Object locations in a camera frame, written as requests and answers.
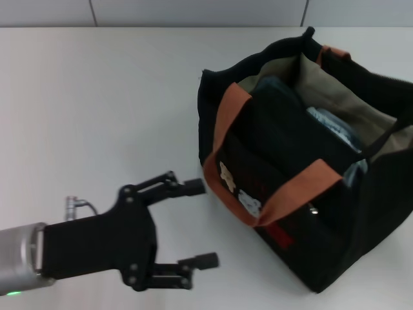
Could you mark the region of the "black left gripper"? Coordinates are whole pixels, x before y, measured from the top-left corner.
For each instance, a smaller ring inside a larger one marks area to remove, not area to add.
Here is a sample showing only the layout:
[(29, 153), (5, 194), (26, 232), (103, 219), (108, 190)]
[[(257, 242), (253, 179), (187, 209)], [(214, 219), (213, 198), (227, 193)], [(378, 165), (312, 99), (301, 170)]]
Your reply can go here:
[(41, 275), (62, 280), (115, 269), (123, 283), (135, 291), (191, 290), (194, 271), (219, 267), (217, 253), (155, 264), (156, 228), (148, 207), (169, 198), (205, 193), (201, 178), (180, 183), (170, 170), (121, 188), (109, 211), (47, 225), (43, 231)]

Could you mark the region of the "black bag with orange straps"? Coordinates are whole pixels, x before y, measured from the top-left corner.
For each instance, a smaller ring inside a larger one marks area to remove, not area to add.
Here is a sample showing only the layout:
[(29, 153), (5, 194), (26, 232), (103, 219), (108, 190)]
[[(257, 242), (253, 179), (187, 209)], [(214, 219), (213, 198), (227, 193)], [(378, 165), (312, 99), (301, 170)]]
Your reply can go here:
[[(208, 186), (319, 293), (413, 212), (413, 83), (374, 74), (313, 35), (204, 70), (197, 110)], [(348, 123), (361, 153), (309, 107)]]

